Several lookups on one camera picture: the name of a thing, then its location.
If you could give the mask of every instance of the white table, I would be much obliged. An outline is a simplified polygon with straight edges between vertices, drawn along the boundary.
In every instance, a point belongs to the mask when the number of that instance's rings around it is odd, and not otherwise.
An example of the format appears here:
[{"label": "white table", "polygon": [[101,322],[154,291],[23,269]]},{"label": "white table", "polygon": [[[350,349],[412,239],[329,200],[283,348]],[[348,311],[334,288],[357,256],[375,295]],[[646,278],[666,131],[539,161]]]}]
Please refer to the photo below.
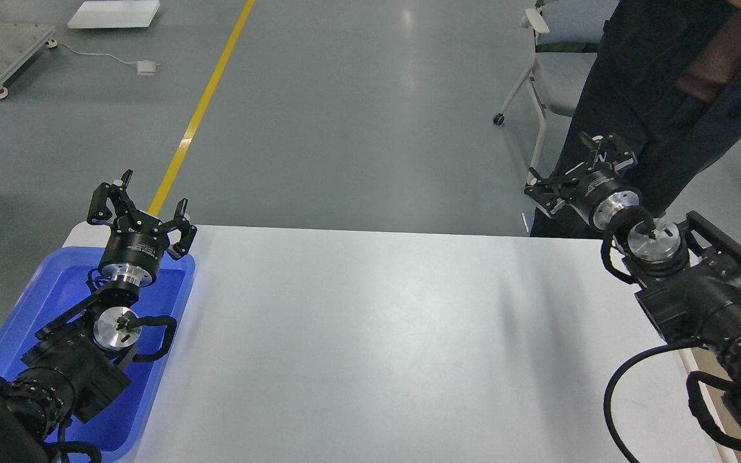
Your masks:
[{"label": "white table", "polygon": [[[65,246],[106,233],[82,223]],[[123,461],[621,462],[605,385],[663,343],[596,241],[200,226],[191,254],[193,292]],[[643,462],[722,461],[685,375],[667,354],[617,388]]]}]

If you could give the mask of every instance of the blue plastic tray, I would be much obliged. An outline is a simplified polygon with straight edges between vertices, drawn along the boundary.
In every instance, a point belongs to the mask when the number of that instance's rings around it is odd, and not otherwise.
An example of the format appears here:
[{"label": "blue plastic tray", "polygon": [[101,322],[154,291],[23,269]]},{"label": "blue plastic tray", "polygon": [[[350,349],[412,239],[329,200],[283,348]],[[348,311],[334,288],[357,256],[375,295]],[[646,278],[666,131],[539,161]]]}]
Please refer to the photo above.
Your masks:
[{"label": "blue plastic tray", "polygon": [[[87,272],[99,264],[103,248],[67,247],[48,255],[24,288],[19,301],[0,330],[0,376],[14,379],[26,366],[21,356],[38,342],[33,334],[50,320],[76,304],[90,290],[85,285]],[[138,316],[169,314],[181,320],[194,281],[196,264],[190,255],[173,261],[162,258],[159,278],[142,288],[139,302],[133,305]],[[150,354],[159,348],[164,328],[144,328],[139,352]],[[76,419],[68,428],[67,440],[84,440],[98,446],[103,461],[113,463],[133,448],[147,422],[153,398],[159,387],[168,356],[154,363],[130,363],[125,374],[132,381],[111,406],[82,424]],[[48,437],[55,442],[55,433]],[[72,461],[86,462],[81,455]]]}]

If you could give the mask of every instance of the chair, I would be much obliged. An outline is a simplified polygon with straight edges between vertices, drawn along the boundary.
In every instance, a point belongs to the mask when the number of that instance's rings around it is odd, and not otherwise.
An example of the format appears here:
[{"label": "chair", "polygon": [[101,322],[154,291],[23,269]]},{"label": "chair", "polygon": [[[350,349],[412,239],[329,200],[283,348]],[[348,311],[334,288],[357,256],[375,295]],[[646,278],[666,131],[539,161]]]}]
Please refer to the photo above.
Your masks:
[{"label": "chair", "polygon": [[594,65],[603,26],[618,3],[618,0],[548,0],[539,8],[526,10],[521,24],[532,29],[530,63],[494,115],[493,123],[502,125],[505,122],[508,105],[527,83],[539,117],[530,167],[536,168],[539,161],[547,128],[546,109],[553,114],[573,116],[585,79]]}]

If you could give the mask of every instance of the cart wheel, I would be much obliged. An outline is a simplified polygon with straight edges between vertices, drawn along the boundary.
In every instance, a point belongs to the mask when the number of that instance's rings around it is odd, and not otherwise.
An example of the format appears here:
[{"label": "cart wheel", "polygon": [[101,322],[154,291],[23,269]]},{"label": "cart wheel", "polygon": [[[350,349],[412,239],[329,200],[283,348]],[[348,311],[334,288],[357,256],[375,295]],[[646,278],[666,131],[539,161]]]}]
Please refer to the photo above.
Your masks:
[{"label": "cart wheel", "polygon": [[8,96],[8,88],[0,87],[0,100],[4,100]]}]

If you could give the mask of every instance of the white chair armrest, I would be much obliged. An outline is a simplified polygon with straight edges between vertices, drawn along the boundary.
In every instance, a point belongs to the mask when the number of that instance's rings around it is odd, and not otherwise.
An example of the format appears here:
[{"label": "white chair armrest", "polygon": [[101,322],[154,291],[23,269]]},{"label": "white chair armrest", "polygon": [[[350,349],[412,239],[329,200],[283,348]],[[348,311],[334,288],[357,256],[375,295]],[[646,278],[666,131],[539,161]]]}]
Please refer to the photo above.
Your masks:
[{"label": "white chair armrest", "polygon": [[526,15],[522,18],[522,26],[533,27],[533,30],[537,34],[548,34],[551,29],[547,27],[547,23],[545,23],[545,20],[543,19],[542,15],[539,14],[539,11],[534,8],[528,8],[526,10]]}]

